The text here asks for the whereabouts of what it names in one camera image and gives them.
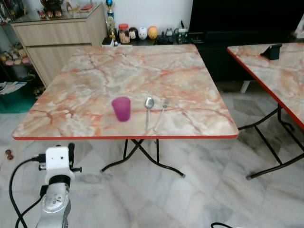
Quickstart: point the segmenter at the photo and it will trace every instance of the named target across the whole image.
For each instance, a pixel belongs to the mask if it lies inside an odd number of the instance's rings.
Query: red table edge
[[[296,115],[232,52],[227,48],[227,51],[245,70],[255,78],[259,84],[285,109],[285,111],[296,121],[296,123],[304,130],[304,123],[296,117]]]
[[[15,140],[102,140],[102,139],[236,139],[236,135],[204,135],[204,136],[85,136],[85,137],[16,137]]]

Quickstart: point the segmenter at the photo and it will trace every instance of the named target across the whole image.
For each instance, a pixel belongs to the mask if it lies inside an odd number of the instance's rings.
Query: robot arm
[[[46,150],[46,164],[39,169],[46,169],[47,192],[41,202],[41,217],[37,228],[67,228],[67,216],[71,211],[70,182],[74,180],[73,168],[74,144],[69,147],[50,147]]]

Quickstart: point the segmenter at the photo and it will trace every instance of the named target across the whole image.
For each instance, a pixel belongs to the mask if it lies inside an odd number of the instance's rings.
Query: red jar lid
[[[119,25],[118,25],[118,28],[119,28],[119,29],[128,29],[128,28],[129,28],[129,25],[128,25],[128,24],[119,24]]]

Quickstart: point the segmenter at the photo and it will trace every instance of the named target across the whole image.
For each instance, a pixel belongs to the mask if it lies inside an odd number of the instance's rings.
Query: cabinet drawer
[[[85,22],[16,26],[25,46],[91,43]]]
[[[39,72],[41,80],[48,86],[65,63],[78,48],[83,46],[30,47],[28,53]]]

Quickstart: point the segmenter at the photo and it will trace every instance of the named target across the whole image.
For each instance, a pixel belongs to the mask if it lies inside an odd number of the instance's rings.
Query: black cable
[[[22,220],[23,216],[28,213],[29,210],[31,210],[34,206],[36,206],[37,204],[39,204],[39,202],[41,201],[42,197],[40,197],[35,203],[33,203],[32,205],[30,205],[24,212],[22,212],[21,216],[17,219],[16,221],[16,225],[15,228],[18,228],[20,221]]]
[[[226,228],[233,228],[233,227],[230,227],[224,223],[220,223],[220,222],[214,222],[211,224],[211,228],[215,228],[214,226],[222,226],[222,227],[226,227]]]
[[[23,165],[23,164],[25,164],[25,163],[28,163],[28,162],[31,162],[31,161],[33,161],[32,158],[27,159],[27,160],[21,162],[21,163],[14,169],[13,173],[11,174],[10,182],[9,182],[9,193],[10,193],[10,194],[9,194],[9,198],[10,198],[10,201],[11,201],[11,203],[12,203],[12,205],[13,205],[13,207],[14,207],[14,209],[15,209],[17,215],[18,215],[18,217],[20,218],[20,221],[21,221],[21,223],[22,223],[22,225],[23,225],[24,228],[28,228],[28,227],[27,227],[27,224],[25,223],[23,217],[21,216],[21,213],[20,213],[20,211],[19,211],[19,209],[18,209],[18,207],[17,207],[17,205],[16,205],[16,202],[15,202],[15,200],[14,200],[13,192],[12,192],[12,185],[13,185],[14,176],[15,176],[17,170],[19,169],[19,167],[20,167],[21,165]]]

